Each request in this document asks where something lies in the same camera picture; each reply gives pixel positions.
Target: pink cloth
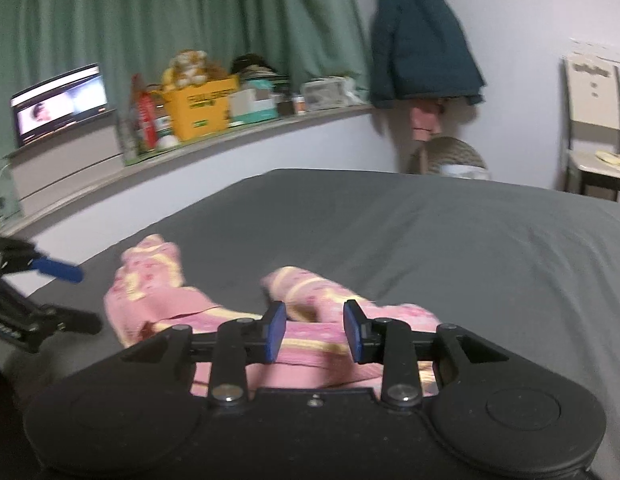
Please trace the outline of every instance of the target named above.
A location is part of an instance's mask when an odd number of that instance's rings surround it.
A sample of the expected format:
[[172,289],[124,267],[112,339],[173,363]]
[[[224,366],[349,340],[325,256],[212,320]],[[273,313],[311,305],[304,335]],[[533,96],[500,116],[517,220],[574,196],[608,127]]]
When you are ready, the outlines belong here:
[[[145,238],[123,253],[123,266],[107,292],[107,317],[124,346],[169,328],[189,324],[195,333],[215,332],[230,319],[261,316],[234,312],[216,304],[198,289],[183,286],[179,248],[158,235]],[[338,283],[307,270],[283,267],[263,279],[275,300],[286,303],[285,337],[273,365],[248,365],[250,390],[370,386],[378,392],[383,367],[352,361],[343,331],[343,303],[355,299],[368,317],[395,317],[413,330],[434,332],[439,321],[411,305],[379,308]],[[210,364],[197,365],[192,393],[205,395]],[[437,391],[429,363],[419,363],[426,394]]]
[[441,105],[439,99],[415,99],[410,110],[410,123],[414,140],[429,141],[441,133]]

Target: gray bed sheet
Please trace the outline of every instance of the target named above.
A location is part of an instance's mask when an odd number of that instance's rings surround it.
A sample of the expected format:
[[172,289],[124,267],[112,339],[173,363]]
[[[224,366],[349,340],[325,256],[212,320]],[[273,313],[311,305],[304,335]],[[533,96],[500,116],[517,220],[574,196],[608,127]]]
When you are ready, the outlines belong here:
[[[263,312],[261,277],[304,267],[379,304],[417,303],[583,384],[608,417],[594,470],[620,479],[619,204],[436,176],[277,170],[103,251],[80,285],[52,282],[33,298],[103,312],[120,254],[153,233],[180,246],[187,284],[226,307]],[[27,397],[119,349],[109,327],[58,335],[8,370]]]

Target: white wall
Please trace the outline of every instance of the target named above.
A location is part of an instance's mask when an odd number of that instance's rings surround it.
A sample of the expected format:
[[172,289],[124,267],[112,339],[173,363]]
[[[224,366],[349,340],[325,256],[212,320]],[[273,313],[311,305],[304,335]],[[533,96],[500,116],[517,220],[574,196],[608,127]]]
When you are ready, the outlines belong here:
[[[34,240],[55,258],[82,263],[230,184],[276,168],[395,171],[395,140],[377,127],[363,113],[216,153],[89,205]],[[10,281],[30,294],[50,280],[27,272]]]
[[[456,104],[444,120],[446,132],[472,144],[496,180],[555,187],[565,130],[560,57],[570,38],[620,50],[620,0],[447,2],[488,86],[477,116]],[[369,23],[376,0],[359,5]]]

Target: yellow box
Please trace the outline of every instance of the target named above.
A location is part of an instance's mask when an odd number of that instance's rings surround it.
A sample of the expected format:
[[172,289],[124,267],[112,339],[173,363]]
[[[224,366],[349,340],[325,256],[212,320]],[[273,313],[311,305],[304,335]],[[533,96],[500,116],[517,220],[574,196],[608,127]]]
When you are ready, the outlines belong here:
[[189,140],[228,128],[228,95],[238,88],[238,78],[232,76],[220,81],[208,81],[200,86],[163,92],[165,107],[172,117],[174,134],[180,140]]

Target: person on screen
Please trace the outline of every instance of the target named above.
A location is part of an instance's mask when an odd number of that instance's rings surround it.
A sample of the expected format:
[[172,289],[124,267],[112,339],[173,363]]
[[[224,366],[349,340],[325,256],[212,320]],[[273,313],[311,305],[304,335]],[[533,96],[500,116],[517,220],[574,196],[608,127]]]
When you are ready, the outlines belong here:
[[45,108],[45,103],[38,103],[32,107],[32,118],[37,123],[46,123],[52,119],[49,111]]

